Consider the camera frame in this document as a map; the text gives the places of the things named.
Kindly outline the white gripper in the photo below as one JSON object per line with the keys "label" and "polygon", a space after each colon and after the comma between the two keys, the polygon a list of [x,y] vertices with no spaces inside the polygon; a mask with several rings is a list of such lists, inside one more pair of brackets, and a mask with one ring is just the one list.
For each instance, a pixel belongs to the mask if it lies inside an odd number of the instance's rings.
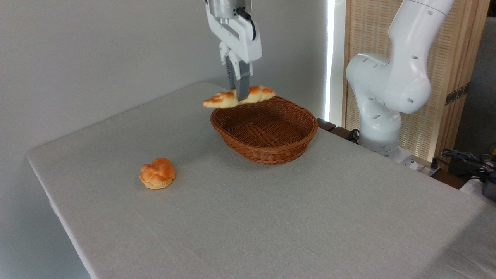
{"label": "white gripper", "polygon": [[259,29],[251,19],[251,3],[206,3],[210,30],[222,42],[219,51],[225,65],[230,90],[236,90],[239,102],[248,98],[251,62],[262,56]]}

